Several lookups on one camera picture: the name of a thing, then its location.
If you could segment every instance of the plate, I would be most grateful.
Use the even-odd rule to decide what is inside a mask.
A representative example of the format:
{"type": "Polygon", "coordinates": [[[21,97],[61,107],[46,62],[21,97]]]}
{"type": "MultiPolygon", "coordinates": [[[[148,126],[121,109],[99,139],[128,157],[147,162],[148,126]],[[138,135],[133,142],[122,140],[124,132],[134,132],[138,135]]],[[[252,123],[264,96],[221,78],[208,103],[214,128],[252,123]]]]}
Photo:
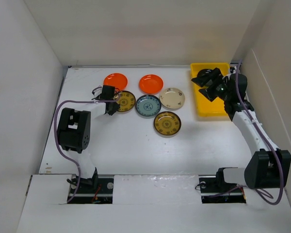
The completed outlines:
{"type": "Polygon", "coordinates": [[[145,75],[139,81],[140,89],[148,94],[158,93],[163,88],[163,86],[163,80],[155,74],[145,75]]]}
{"type": "Polygon", "coordinates": [[[114,73],[109,74],[103,81],[104,85],[115,86],[120,91],[124,90],[127,86],[128,80],[124,74],[114,73]]]}
{"type": "Polygon", "coordinates": [[[178,88],[167,88],[160,94],[162,105],[171,109],[178,109],[184,105],[185,97],[178,88]]]}
{"type": "Polygon", "coordinates": [[[120,91],[118,94],[120,95],[120,99],[117,101],[120,105],[119,110],[117,110],[118,112],[127,112],[134,107],[136,98],[131,92],[120,91]]]}
{"type": "Polygon", "coordinates": [[[155,116],[161,110],[162,104],[156,96],[144,95],[136,101],[136,110],[145,117],[155,116]]]}
{"type": "Polygon", "coordinates": [[[154,128],[163,135],[174,135],[181,128],[181,120],[172,112],[161,112],[154,119],[154,128]]]}

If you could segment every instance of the yellow plastic container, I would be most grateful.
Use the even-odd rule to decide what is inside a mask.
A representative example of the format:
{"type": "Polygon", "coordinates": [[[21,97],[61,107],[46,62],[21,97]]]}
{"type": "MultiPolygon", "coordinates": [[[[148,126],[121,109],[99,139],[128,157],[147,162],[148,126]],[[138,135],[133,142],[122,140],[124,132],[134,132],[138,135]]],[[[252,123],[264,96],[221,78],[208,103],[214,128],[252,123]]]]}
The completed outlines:
{"type": "MultiPolygon", "coordinates": [[[[191,64],[191,77],[196,78],[199,71],[202,69],[215,69],[219,68],[223,75],[227,75],[229,72],[228,63],[192,63],[191,64]]],[[[213,102],[206,99],[198,90],[200,87],[194,83],[194,95],[197,107],[197,113],[201,117],[219,117],[226,116],[224,111],[223,100],[216,98],[213,102]]]]}

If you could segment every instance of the red-orange plate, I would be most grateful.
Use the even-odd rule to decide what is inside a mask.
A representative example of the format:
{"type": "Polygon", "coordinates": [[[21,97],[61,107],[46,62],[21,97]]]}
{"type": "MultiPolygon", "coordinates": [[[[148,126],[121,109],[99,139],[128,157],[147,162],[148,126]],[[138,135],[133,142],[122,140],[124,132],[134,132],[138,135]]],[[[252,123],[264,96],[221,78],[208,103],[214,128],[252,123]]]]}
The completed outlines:
{"type": "Polygon", "coordinates": [[[155,74],[145,75],[139,81],[140,89],[147,94],[156,94],[163,88],[163,86],[163,80],[155,74]]]}
{"type": "Polygon", "coordinates": [[[103,81],[104,85],[115,86],[120,91],[125,89],[127,83],[128,81],[126,76],[120,73],[109,74],[103,81]]]}

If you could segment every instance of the yellow tray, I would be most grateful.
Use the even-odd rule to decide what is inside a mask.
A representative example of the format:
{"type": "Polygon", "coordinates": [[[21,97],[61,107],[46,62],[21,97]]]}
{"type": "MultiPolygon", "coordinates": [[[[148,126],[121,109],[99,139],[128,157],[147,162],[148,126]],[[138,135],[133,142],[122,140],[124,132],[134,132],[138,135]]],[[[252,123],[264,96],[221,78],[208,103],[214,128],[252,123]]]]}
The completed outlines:
{"type": "MultiPolygon", "coordinates": [[[[223,75],[227,75],[229,72],[228,63],[192,63],[191,64],[191,77],[195,78],[199,71],[202,69],[215,69],[219,68],[223,75]]],[[[226,116],[224,111],[224,102],[223,100],[216,98],[213,102],[210,102],[206,99],[198,90],[200,87],[194,83],[194,93],[195,101],[197,107],[197,113],[201,117],[218,117],[226,116]]]]}

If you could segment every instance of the white wall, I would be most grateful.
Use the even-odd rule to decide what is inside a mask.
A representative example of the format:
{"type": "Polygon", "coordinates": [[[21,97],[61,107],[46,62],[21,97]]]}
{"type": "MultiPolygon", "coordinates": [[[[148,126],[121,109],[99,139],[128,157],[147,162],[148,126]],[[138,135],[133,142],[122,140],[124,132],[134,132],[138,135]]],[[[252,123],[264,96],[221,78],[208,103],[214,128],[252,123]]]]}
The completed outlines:
{"type": "Polygon", "coordinates": [[[242,54],[252,45],[258,35],[255,29],[264,21],[272,3],[271,0],[25,2],[63,65],[230,62],[236,50],[242,54]]]}
{"type": "MultiPolygon", "coordinates": [[[[276,1],[243,72],[264,128],[291,153],[291,0],[276,1]]],[[[286,188],[291,203],[291,167],[286,188]]]]}
{"type": "Polygon", "coordinates": [[[0,233],[12,233],[37,171],[62,66],[22,0],[0,0],[0,233]]]}

